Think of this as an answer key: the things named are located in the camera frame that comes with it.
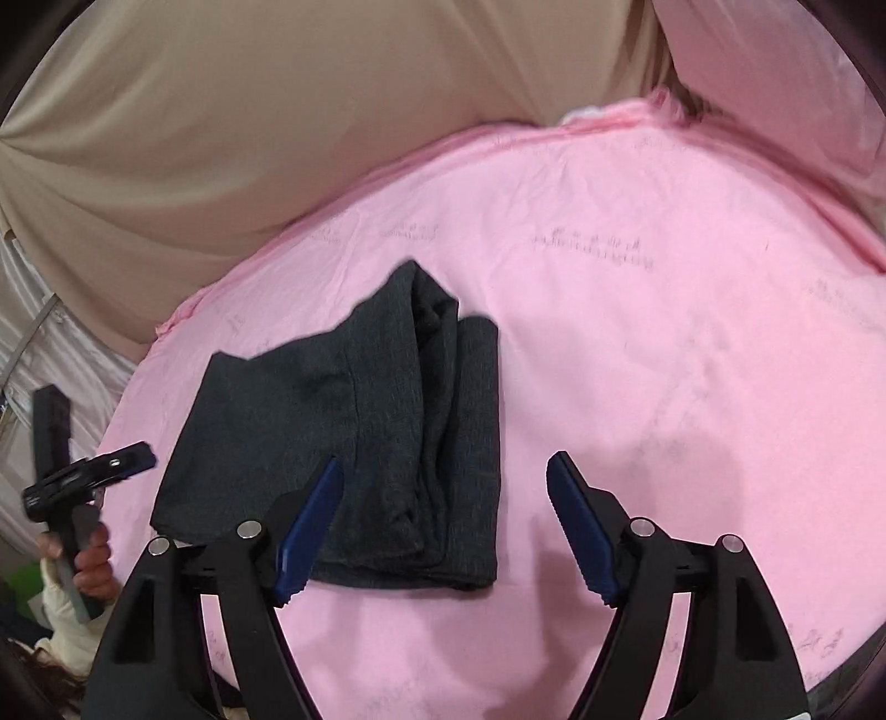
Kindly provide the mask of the cream left sleeve forearm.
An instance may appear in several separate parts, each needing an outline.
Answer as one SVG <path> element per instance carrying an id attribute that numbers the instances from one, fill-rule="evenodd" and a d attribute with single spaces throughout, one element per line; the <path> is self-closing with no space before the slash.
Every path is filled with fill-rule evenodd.
<path id="1" fill-rule="evenodd" d="M 41 659 L 63 666 L 78 680 L 85 680 L 95 661 L 97 648 L 107 629 L 114 604 L 102 603 L 102 614 L 88 623 L 81 623 L 74 605 L 59 581 L 51 559 L 40 561 L 42 606 L 51 627 L 51 635 L 34 645 Z"/>

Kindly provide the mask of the left hand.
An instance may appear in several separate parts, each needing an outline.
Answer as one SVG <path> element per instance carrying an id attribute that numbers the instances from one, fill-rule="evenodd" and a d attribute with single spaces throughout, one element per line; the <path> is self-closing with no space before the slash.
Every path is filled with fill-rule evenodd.
<path id="1" fill-rule="evenodd" d="M 59 573 L 55 567 L 63 555 L 59 536 L 54 532 L 42 532 L 38 548 L 44 579 L 48 584 L 59 585 Z M 112 571 L 110 533 L 104 522 L 99 522 L 91 533 L 89 546 L 76 555 L 74 567 L 74 585 L 80 593 L 102 603 L 117 600 L 120 584 Z"/>

